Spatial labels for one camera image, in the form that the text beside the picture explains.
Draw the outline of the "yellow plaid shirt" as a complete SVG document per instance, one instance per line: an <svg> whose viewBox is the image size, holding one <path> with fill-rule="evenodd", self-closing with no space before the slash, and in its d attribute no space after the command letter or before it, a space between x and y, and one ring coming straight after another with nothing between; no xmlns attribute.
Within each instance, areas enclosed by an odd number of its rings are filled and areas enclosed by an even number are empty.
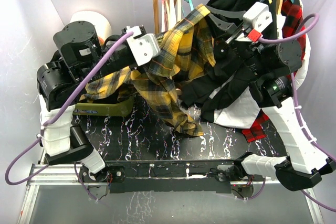
<svg viewBox="0 0 336 224"><path fill-rule="evenodd" d="M94 102L118 93L118 101L137 92L174 131L201 136L203 130L178 104L177 89L215 66L213 39L206 22L210 10L196 6L172 29L158 34L161 54L137 70L129 67L86 85L81 101Z"/></svg>

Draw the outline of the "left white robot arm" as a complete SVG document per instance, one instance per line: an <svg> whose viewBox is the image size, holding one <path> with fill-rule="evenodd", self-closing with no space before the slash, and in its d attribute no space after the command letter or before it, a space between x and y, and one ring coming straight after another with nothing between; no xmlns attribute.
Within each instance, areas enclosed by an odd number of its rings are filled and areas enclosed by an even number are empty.
<svg viewBox="0 0 336 224"><path fill-rule="evenodd" d="M86 85L125 67L142 66L160 49L143 26L128 26L111 44L101 44L95 26L84 20L69 23L53 40L53 59L37 71L40 144L50 166L80 163L96 181L104 181L109 173L105 160L72 123L76 104Z"/></svg>

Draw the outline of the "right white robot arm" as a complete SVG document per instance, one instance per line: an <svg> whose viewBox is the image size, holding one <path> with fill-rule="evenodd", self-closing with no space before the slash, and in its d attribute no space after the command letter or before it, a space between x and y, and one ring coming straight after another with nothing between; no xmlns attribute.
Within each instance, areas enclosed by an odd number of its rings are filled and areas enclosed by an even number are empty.
<svg viewBox="0 0 336 224"><path fill-rule="evenodd" d="M230 94L233 100L249 90L274 124L287 151L284 157L247 152L234 160L227 176L240 180L251 175L275 178L291 191L314 187L322 175L335 170L335 161L308 136L297 104L292 74L302 67L298 38L305 31L282 39L264 39L262 33L273 19L263 3L255 3L247 11L211 9L211 13L211 21L221 31L215 52L232 54L239 60L224 90L234 88Z"/></svg>

